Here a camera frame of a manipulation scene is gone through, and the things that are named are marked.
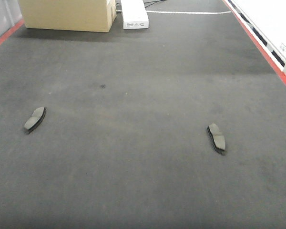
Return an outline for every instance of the brake pad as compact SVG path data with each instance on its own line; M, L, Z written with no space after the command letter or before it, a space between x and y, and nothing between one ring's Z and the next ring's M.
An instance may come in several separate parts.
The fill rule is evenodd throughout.
M207 130L212 139L215 151L225 155L225 136L219 130L219 127L215 123L212 123L208 126Z
M35 130L40 123L43 121L46 115L46 107L37 108L28 121L24 124L24 130L29 134L33 130Z

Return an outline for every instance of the white box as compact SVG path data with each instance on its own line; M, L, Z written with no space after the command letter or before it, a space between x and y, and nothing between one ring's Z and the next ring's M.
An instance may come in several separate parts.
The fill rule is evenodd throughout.
M121 0L123 28L147 29L149 20L143 0Z

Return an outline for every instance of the floor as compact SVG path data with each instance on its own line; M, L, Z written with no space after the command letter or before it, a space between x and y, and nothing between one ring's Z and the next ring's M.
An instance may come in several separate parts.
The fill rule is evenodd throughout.
M0 229L286 229L284 84L231 13L149 19L124 31L118 15L108 34L21 27L0 46Z

